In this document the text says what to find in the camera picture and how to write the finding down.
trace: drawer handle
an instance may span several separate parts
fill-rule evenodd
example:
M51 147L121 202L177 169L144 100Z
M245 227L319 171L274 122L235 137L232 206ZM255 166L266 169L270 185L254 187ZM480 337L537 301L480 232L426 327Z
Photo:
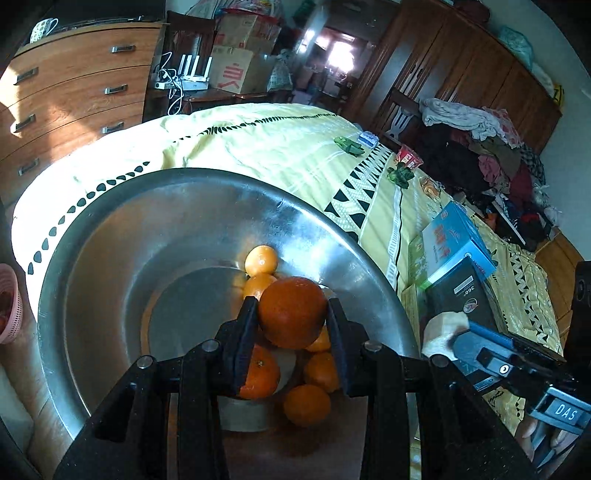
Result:
M134 51L135 45L120 45L118 47L111 47L111 53L121 53L122 51Z
M18 176L22 177L25 173L31 171L32 169L34 169L38 165L39 165L39 157L37 157L35 160L33 160L28 165L23 165L21 168L19 168L18 169Z
M26 79L29 79L31 77L34 77L38 73L39 73L39 67L35 67L35 68L31 69L31 70L28 70L25 73L21 73L20 75L17 75L17 81L14 82L14 85L18 85L23 80L26 80Z
M35 117L35 114L32 113L31 115L29 115L27 118L25 118L21 123L16 124L14 126L14 130L12 133L17 133L20 132L23 128L25 128L27 125L31 125L32 123L35 122L35 120L37 120L37 118Z
M126 90L127 90L127 84L121 85L120 87L107 87L105 89L105 95L110 95L111 93L124 92Z
M119 122L116 125L113 125L112 127L103 127L100 131L104 134L111 134L113 132L116 132L117 130L123 130L123 122Z

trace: hand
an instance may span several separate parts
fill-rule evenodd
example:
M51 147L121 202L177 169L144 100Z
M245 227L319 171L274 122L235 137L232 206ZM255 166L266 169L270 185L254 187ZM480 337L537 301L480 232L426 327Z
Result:
M515 431L515 440L519 446L521 446L530 461L534 459L535 453L534 447L531 443L531 436L537 426L538 420L526 415L524 419L521 420L520 424L517 425ZM553 429L551 431L550 447L554 450L555 455L552 460L543 465L540 471L540 478L548 478L558 468L572 448L572 443L576 438L577 435L566 432L565 430Z

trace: tangerine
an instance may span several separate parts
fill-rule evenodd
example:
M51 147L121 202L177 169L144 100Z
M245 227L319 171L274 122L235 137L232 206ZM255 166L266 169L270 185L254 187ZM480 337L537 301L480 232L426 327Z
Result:
M274 345L293 350L306 348L320 334L326 305L322 289L313 281L303 277L281 278L261 296L261 330Z
M290 422L300 427L320 423L330 413L330 397L315 385L300 385L285 396L283 411Z
M277 252L268 245L259 245L252 249L244 261L244 270L254 277L260 273L272 274L277 268L279 258Z
M246 383L240 389L238 396L246 400L256 400L273 395L279 385L280 377L279 365L271 352L255 344Z
M327 393L338 390L340 381L334 357L328 352L312 356L304 367L304 381L320 387Z
M242 298L245 299L248 296L253 296L257 300L260 300L265 289L275 281L277 279L268 273L259 273L254 277L250 277L242 289Z
M306 350L312 353L326 352L327 350L330 350L330 337L326 325L322 327L318 338L314 340L312 345L306 347Z

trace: wooden chair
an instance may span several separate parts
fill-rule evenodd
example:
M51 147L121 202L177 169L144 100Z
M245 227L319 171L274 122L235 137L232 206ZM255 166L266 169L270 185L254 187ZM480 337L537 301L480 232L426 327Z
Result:
M170 10L166 13L166 21L169 25L162 51L163 53L168 51L173 53L167 68L170 66L178 69L183 55L199 55L196 73L203 74L207 60L212 53L216 21L190 17Z

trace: wardrobe door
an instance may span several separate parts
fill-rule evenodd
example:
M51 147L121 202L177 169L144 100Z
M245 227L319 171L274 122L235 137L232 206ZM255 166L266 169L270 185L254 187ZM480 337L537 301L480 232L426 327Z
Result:
M450 75L453 89L449 87L440 92L439 98L447 97L451 102L463 103L474 108L491 106L515 58L502 44L485 32L481 32L479 41L472 44L469 52L470 60L467 66L458 68Z
M537 154L550 139L562 113L541 85L532 86L532 95L523 121L517 127L521 139Z
M412 81L451 10L440 0L402 2L400 13L359 79L344 111L346 118L369 127L392 87L403 89ZM373 67L384 56L386 63L377 76Z
M536 96L536 87L541 88L532 74L515 59L499 93L492 101L491 108L507 110L519 132L519 126L530 109L530 101Z
M371 124L373 131L391 131L396 134L406 128L411 112L397 101L400 98L399 93L416 103L433 97L447 100L449 93L453 91L450 75L454 71L467 68L470 55L464 55L464 51L472 50L470 46L479 34L480 31L472 22L452 11L415 73L408 76L401 85L393 85L376 120Z

